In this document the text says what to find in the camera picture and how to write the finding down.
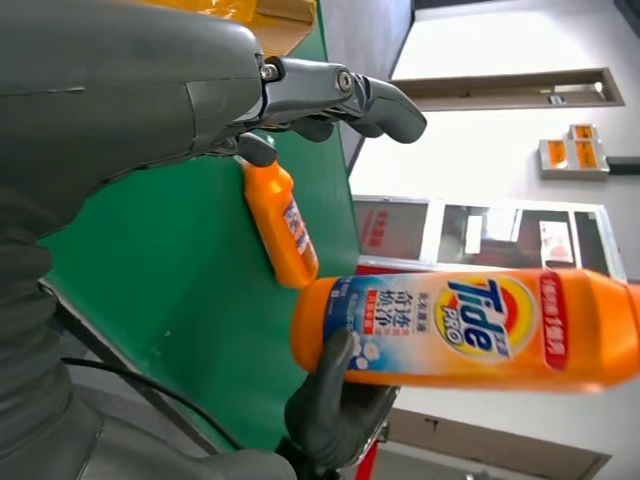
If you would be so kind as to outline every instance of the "gloved hand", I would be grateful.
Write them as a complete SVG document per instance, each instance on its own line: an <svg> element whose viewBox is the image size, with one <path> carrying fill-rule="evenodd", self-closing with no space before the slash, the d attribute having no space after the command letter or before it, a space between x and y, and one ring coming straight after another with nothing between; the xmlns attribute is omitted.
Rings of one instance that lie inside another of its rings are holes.
<svg viewBox="0 0 640 480"><path fill-rule="evenodd" d="M291 440L317 467L354 463L384 421L396 387L345 383L354 340L348 330L330 338L315 373L287 402L285 421Z"/></svg>

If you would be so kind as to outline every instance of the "wooden frame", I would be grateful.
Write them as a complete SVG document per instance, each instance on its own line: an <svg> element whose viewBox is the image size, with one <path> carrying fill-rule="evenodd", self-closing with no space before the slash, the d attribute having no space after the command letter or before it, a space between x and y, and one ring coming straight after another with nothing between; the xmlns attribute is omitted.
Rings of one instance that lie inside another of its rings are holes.
<svg viewBox="0 0 640 480"><path fill-rule="evenodd" d="M423 111L620 107L624 100L608 68L518 75L392 80ZM562 93L571 103L549 101L558 86L601 83L598 93Z"/></svg>

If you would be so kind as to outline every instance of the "cardboard box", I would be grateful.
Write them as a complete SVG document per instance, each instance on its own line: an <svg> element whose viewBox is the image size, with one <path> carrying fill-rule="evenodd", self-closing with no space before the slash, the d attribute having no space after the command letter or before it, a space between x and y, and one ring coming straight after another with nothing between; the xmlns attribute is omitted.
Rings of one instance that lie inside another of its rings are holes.
<svg viewBox="0 0 640 480"><path fill-rule="evenodd" d="M146 3L217 15L251 28L266 57L288 55L313 30L316 0L145 0Z"/></svg>
<svg viewBox="0 0 640 480"><path fill-rule="evenodd" d="M313 30L315 9L315 0L258 0L256 15L247 26L266 56L287 55Z"/></svg>

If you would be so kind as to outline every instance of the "white wall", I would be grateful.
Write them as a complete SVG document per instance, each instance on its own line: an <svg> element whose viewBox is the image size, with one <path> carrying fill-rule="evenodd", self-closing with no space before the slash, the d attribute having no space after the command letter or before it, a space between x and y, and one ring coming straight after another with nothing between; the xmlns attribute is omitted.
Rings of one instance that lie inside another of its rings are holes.
<svg viewBox="0 0 640 480"><path fill-rule="evenodd" d="M627 275L640 278L640 180L540 180L536 149L571 123L598 125L608 155L640 155L640 41L611 0L522 0L420 12L397 78L609 67L626 106L427 113L414 145L368 140L354 194L557 200L605 205ZM491 405L478 415L476 405ZM597 478L640 477L640 381L594 396L403 389L398 408L589 448Z"/></svg>
<svg viewBox="0 0 640 480"><path fill-rule="evenodd" d="M480 13L460 14L469 11ZM368 140L351 176L354 194L604 204L627 275L640 278L640 213L632 208L640 204L640 181L543 182L536 170L538 141L566 135L571 123L595 123L608 155L640 155L640 41L612 0L509 1L429 12L419 12L395 77L607 66L626 106L427 113L426 132L415 144Z"/></svg>

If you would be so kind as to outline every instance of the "orange bottle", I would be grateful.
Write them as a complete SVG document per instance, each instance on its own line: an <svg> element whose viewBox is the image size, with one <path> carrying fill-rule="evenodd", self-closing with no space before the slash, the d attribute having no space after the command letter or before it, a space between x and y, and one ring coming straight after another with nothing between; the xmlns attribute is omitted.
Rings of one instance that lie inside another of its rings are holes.
<svg viewBox="0 0 640 480"><path fill-rule="evenodd" d="M304 288L318 276L318 257L294 199L294 181L274 161L245 163L245 197L260 231L275 278L288 288Z"/></svg>
<svg viewBox="0 0 640 480"><path fill-rule="evenodd" d="M311 371L338 328L346 380L448 388L598 391L640 373L640 288L585 270L327 278L291 332Z"/></svg>

